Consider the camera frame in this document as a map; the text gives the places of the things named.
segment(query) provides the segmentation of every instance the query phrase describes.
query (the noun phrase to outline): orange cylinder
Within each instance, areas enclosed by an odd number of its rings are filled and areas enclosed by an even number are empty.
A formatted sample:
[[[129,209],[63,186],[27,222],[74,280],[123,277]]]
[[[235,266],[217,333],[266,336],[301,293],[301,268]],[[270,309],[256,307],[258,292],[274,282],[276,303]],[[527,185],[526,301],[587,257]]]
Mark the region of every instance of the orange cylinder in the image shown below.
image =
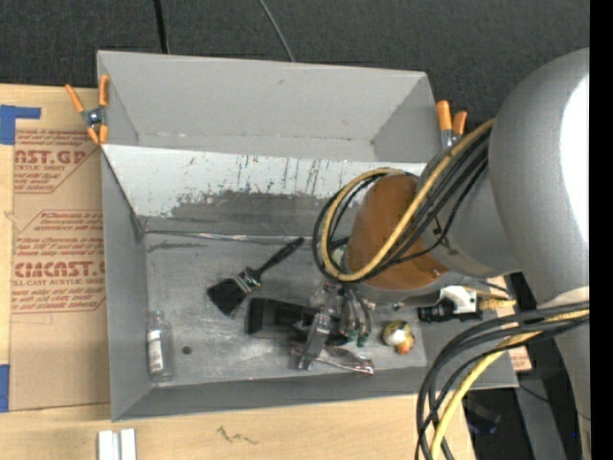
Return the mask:
[[[366,265],[387,241],[413,202],[418,178],[392,174],[381,177],[364,196],[347,244],[346,264],[352,272]],[[418,239],[401,257],[421,252],[426,247]],[[439,279],[447,268],[430,254],[389,267],[366,280],[369,286],[409,290],[426,287]]]

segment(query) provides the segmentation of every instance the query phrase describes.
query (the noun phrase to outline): white plastic piece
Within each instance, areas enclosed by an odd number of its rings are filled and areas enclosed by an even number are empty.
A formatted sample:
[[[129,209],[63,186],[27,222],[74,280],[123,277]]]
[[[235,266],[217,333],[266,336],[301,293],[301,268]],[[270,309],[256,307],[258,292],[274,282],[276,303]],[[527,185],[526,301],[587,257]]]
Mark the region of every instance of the white plastic piece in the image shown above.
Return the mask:
[[[136,460],[136,431],[99,431],[98,460]]]
[[[441,299],[448,298],[455,305],[454,313],[474,313],[477,311],[477,292],[468,291],[464,287],[444,287],[440,293]]]

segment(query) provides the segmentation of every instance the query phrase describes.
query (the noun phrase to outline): cardboard sheet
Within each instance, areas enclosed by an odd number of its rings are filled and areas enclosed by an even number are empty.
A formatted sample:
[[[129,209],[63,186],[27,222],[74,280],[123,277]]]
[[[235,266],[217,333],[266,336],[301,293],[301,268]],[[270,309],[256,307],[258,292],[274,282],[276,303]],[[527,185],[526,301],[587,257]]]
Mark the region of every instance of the cardboard sheet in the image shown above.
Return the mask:
[[[100,150],[62,87],[3,85],[0,100],[42,109],[13,149],[9,409],[107,402]]]

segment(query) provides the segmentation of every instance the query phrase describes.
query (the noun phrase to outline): wooden board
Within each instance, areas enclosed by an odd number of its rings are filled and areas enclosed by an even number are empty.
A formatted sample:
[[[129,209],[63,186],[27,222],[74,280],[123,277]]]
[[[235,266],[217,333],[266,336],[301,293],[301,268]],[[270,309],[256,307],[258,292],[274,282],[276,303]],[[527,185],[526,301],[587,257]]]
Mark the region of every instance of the wooden board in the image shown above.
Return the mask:
[[[0,415],[3,458],[90,460],[96,435],[135,428],[139,460],[412,458],[415,397],[110,423],[107,404]],[[447,441],[474,459],[463,414]]]

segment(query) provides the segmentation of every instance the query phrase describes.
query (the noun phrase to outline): yellow cable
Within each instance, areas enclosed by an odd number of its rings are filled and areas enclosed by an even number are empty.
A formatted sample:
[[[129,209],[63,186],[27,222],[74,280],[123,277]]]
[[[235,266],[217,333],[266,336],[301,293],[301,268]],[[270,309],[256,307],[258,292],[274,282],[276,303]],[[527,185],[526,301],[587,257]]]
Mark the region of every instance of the yellow cable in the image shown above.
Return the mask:
[[[341,273],[334,265],[332,264],[330,254],[328,252],[327,240],[329,236],[329,230],[332,225],[332,220],[338,209],[339,205],[349,194],[349,192],[362,180],[371,177],[373,172],[377,172],[378,170],[366,172],[359,175],[356,179],[350,182],[342,191],[339,193],[339,196],[332,202],[330,205],[328,212],[326,213],[326,217],[324,220],[323,230],[322,230],[322,244],[321,244],[321,252],[322,252],[322,261],[324,262],[324,266],[329,274],[334,276],[340,281],[343,282],[352,282],[359,280],[360,278],[366,276],[369,272],[376,268],[376,266],[383,260],[383,258],[390,252],[392,247],[396,244],[397,240],[400,238],[406,227],[409,225],[411,218],[417,211],[418,207],[421,205],[421,202],[428,195],[434,183],[437,181],[441,173],[447,168],[451,160],[456,157],[461,151],[466,149],[469,145],[471,145],[475,140],[477,140],[482,135],[486,134],[491,127],[493,126],[493,120],[487,121],[483,123],[479,127],[477,127],[472,133],[465,135],[462,140],[460,140],[454,147],[452,147],[449,153],[443,157],[443,159],[437,164],[434,170],[427,177],[420,191],[415,196],[415,199],[411,203],[411,205],[407,208],[406,212],[400,219],[400,222],[390,235],[389,239],[383,244],[383,246],[379,249],[376,255],[362,268],[358,269],[353,273]],[[394,169],[384,170],[388,172],[401,172]]]
[[[569,313],[563,313],[561,315],[557,315],[552,318],[548,318],[545,322],[557,322],[560,320],[569,320],[572,318],[579,318],[585,315],[588,315],[590,310],[579,310],[573,311]],[[535,335],[540,334],[539,332],[534,333],[521,333],[519,335],[512,335],[511,337],[507,337],[504,341],[502,341],[496,348],[503,348],[506,346],[510,346],[513,344],[519,344],[521,342],[525,342]],[[439,425],[432,437],[432,443],[430,444],[430,453],[432,454],[432,458],[434,460],[437,459],[439,454],[441,453],[441,442],[443,441],[444,434],[449,426],[449,422],[451,421],[451,417],[454,412],[462,402],[464,395],[468,392],[468,389],[472,386],[472,384],[483,374],[484,371],[488,369],[488,367],[493,363],[496,359],[498,359],[501,355],[503,355],[505,351],[500,351],[498,353],[494,353],[493,355],[488,355],[481,359],[475,367],[470,371],[470,373],[466,376],[466,378],[462,381],[458,389],[454,392],[449,404],[444,409],[444,413],[441,416],[441,420],[439,421]]]

